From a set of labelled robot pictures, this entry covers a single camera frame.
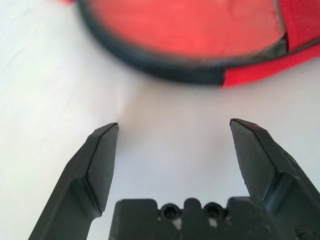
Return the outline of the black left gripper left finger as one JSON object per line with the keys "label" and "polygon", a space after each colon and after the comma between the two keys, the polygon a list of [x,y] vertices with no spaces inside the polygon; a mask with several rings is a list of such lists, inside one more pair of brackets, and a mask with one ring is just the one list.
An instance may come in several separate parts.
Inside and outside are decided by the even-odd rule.
{"label": "black left gripper left finger", "polygon": [[29,239],[85,240],[106,209],[119,125],[93,131],[62,171]]}

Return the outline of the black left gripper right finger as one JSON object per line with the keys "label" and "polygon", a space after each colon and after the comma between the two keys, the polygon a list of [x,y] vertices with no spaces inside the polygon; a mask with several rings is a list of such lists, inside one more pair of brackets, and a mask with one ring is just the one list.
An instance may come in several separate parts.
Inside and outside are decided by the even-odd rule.
{"label": "black left gripper right finger", "polygon": [[320,238],[320,193],[296,160],[255,123],[229,122],[242,178],[282,240]]}

